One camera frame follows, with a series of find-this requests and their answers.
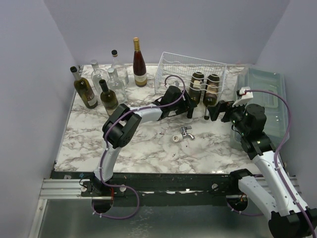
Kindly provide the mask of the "green bottle silver neck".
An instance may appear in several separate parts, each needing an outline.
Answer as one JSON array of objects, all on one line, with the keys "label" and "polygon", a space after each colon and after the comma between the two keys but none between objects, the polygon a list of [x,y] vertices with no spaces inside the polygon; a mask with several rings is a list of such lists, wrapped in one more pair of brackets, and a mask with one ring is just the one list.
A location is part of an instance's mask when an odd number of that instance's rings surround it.
[{"label": "green bottle silver neck", "polygon": [[217,74],[210,74],[206,80],[205,92],[203,97],[203,104],[205,106],[204,119],[210,118],[208,106],[213,106],[217,102],[217,94],[219,89],[220,77]]},{"label": "green bottle silver neck", "polygon": [[74,87],[78,95],[82,99],[84,105],[88,109],[94,109],[98,105],[98,101],[90,86],[90,83],[88,82],[86,78],[82,77],[79,74],[77,67],[75,66],[70,67],[70,71],[75,78]]}]

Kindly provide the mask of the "dark bottle black neck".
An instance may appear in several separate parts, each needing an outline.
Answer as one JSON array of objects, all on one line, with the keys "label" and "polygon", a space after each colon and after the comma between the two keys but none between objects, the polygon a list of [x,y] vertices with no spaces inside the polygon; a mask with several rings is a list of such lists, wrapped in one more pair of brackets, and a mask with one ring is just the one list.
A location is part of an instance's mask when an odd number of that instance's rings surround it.
[{"label": "dark bottle black neck", "polygon": [[104,79],[99,81],[99,85],[102,89],[100,94],[101,102],[109,116],[113,114],[113,112],[119,106],[117,96],[114,91],[108,88],[108,85]]},{"label": "dark bottle black neck", "polygon": [[193,115],[194,108],[199,104],[201,99],[201,88],[204,82],[204,74],[195,71],[191,77],[191,83],[188,90],[188,95],[190,99],[195,103],[195,106],[188,111],[187,118],[191,119]]}]

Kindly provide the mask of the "red wine bottle gold cap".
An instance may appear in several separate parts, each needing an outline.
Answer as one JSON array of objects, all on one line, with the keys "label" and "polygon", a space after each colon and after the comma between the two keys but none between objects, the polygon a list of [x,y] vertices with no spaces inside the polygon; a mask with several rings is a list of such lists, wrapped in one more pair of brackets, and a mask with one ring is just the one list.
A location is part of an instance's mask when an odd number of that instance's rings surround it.
[{"label": "red wine bottle gold cap", "polygon": [[144,62],[141,49],[140,41],[138,37],[134,37],[134,57],[133,57],[133,73],[134,80],[138,87],[144,87],[147,84],[147,70]]}]

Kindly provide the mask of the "clear bottle dark cork stopper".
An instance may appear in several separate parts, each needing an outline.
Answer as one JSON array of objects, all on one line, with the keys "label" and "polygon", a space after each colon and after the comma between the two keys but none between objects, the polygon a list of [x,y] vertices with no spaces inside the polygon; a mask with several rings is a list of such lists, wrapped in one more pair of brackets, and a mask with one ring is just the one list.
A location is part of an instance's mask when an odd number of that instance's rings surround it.
[{"label": "clear bottle dark cork stopper", "polygon": [[112,64],[111,67],[116,69],[118,78],[123,81],[124,86],[129,84],[128,72],[125,64],[123,64],[118,58],[117,50],[112,50]]}]

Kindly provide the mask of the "clear bottle silver stopper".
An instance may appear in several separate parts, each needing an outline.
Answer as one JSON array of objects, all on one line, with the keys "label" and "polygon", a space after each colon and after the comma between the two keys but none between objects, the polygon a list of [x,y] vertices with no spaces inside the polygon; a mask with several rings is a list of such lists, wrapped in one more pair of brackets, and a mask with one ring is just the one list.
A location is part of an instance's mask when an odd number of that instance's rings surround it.
[{"label": "clear bottle silver stopper", "polygon": [[112,91],[115,92],[118,102],[126,103],[127,102],[127,95],[125,92],[125,86],[123,84],[123,81],[118,78],[116,69],[110,67],[108,70],[109,75],[109,85]]},{"label": "clear bottle silver stopper", "polygon": [[100,96],[102,89],[100,87],[99,81],[103,79],[106,82],[108,82],[108,73],[99,67],[98,62],[95,59],[91,60],[91,66],[93,68],[93,72],[91,73],[91,79],[96,89],[97,95]]}]

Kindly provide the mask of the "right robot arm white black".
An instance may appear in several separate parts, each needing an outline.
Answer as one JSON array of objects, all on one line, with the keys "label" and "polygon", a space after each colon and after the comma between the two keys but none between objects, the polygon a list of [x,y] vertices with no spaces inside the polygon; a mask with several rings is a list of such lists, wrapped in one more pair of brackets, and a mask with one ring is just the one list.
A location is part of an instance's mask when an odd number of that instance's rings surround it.
[{"label": "right robot arm white black", "polygon": [[278,152],[271,139],[264,133],[265,108],[257,104],[236,106],[233,101],[219,101],[208,106],[210,118],[217,120],[224,113],[222,122],[231,122],[241,134],[241,145],[250,160],[260,170],[267,192],[248,170],[231,172],[228,189],[233,194],[243,192],[261,210],[275,238],[316,237],[317,210],[310,208],[287,176]]}]

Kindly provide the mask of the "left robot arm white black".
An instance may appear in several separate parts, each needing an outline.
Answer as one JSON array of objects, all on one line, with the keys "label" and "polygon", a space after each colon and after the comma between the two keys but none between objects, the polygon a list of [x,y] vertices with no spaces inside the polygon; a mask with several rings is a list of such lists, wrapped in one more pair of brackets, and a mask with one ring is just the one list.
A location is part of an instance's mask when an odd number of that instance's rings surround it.
[{"label": "left robot arm white black", "polygon": [[153,122],[167,117],[187,113],[191,118],[197,103],[186,90],[169,86],[165,94],[144,107],[131,108],[120,104],[102,127],[105,150],[100,158],[94,174],[97,180],[93,183],[93,191],[99,196],[109,192],[110,180],[117,157],[134,136],[142,123]]}]

